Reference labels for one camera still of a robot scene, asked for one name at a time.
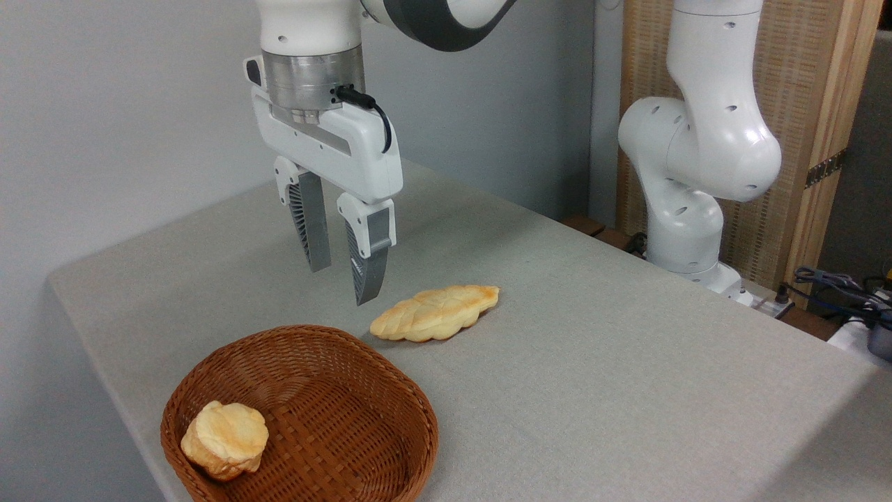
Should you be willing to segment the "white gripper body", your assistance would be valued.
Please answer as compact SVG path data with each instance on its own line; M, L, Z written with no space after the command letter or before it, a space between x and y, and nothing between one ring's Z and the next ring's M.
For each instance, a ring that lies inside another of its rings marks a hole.
M367 204L403 188L396 133L365 96L360 55L256 55L243 61L264 142Z

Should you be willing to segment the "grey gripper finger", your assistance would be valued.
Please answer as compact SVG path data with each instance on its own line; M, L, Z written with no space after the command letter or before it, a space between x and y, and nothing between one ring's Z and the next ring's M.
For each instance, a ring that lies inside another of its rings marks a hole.
M337 208L345 220L356 305L366 304L379 295L388 250L397 241L393 201L366 204L344 192Z
M278 197L289 210L310 270L331 266L321 177L283 156L274 162Z

